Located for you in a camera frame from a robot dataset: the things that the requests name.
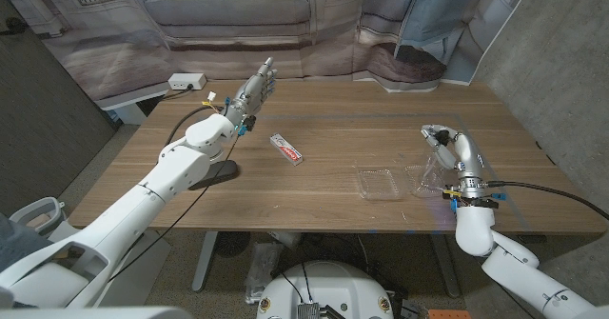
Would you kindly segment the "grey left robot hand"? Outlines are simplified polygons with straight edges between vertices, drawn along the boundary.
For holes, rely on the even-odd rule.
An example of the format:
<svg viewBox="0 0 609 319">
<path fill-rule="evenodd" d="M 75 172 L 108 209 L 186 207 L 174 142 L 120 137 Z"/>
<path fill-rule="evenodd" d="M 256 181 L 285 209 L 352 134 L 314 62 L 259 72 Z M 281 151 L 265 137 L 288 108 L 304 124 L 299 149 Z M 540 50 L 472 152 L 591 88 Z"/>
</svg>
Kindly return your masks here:
<svg viewBox="0 0 609 319">
<path fill-rule="evenodd" d="M 257 114 L 275 88 L 277 71 L 272 68 L 274 59 L 268 57 L 260 68 L 242 84 L 227 106 L 225 117 L 235 126 Z"/>
</svg>

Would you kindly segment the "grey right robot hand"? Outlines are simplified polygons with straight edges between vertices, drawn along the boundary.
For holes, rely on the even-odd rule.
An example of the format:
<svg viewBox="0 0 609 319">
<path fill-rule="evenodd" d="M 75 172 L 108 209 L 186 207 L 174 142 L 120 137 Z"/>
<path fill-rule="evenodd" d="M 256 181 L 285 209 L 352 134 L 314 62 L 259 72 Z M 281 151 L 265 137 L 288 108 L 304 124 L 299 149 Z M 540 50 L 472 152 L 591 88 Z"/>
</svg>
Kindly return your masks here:
<svg viewBox="0 0 609 319">
<path fill-rule="evenodd" d="M 445 169 L 454 169 L 464 198 L 482 198 L 484 163 L 474 141 L 461 131 L 443 125 L 423 125 L 421 133 Z"/>
</svg>

